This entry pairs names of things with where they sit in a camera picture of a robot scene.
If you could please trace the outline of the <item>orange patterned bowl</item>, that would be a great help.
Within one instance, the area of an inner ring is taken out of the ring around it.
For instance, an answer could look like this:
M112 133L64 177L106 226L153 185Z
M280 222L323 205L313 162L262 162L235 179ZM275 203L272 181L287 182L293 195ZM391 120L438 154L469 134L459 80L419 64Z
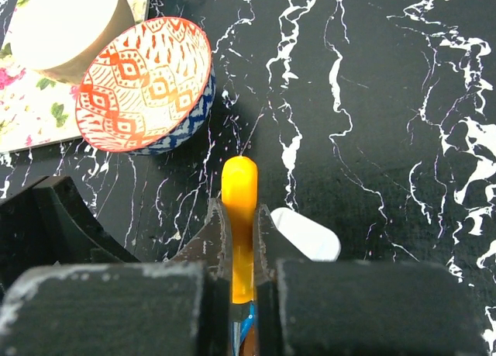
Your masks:
M190 139L215 99L204 30L180 17L146 20L116 37L84 74L77 127L92 147L162 154Z

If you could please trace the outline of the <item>white battery cover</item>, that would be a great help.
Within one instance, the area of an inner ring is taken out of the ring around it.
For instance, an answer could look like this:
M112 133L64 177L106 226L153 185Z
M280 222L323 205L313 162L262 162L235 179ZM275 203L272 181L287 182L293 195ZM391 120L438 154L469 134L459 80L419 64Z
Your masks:
M276 228L312 261L336 261L341 252L337 235L323 225L289 208L270 212Z

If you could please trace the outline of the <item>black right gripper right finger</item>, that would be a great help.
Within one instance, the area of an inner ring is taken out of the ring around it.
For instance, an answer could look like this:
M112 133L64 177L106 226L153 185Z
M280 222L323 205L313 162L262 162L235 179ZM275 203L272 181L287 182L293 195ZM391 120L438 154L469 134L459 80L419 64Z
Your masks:
M469 290L429 262L311 261L253 218L261 355L484 355Z

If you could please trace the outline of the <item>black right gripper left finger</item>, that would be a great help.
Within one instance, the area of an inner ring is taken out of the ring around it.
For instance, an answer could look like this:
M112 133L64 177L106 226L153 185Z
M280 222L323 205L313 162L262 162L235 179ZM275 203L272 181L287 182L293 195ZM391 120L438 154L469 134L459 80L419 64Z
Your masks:
M204 226L164 263L31 268L1 306L3 355L227 355L231 226L211 199Z

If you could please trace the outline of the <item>yellow handled screwdriver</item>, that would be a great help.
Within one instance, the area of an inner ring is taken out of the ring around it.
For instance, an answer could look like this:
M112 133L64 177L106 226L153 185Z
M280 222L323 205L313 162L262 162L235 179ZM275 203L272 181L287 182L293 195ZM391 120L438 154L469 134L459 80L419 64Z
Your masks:
M245 308L254 298L253 221L257 208L258 170L248 157L235 156L222 169L221 199L232 236L232 354L242 343Z

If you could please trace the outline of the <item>floral rectangular tray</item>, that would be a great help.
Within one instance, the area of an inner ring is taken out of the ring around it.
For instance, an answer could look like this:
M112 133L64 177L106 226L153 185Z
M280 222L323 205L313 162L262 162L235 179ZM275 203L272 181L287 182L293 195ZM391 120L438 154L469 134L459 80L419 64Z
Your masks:
M15 13L29 0L1 0L1 150L12 152L72 140L79 85L45 78L12 56L9 36ZM150 0L127 0L134 25L148 16Z

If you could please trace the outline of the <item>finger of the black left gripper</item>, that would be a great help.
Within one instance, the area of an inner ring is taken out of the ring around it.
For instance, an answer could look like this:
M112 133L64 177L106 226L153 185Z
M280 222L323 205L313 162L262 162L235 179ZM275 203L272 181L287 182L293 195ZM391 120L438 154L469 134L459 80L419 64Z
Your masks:
M136 263L91 214L68 176L45 176L1 201L1 289L30 268Z

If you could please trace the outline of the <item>white bowl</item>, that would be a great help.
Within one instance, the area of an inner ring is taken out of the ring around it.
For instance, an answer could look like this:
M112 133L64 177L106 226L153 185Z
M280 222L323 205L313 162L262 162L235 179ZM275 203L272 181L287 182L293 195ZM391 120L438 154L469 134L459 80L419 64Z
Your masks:
M12 56L45 78L79 85L118 35L134 25L127 0L29 0L12 18Z

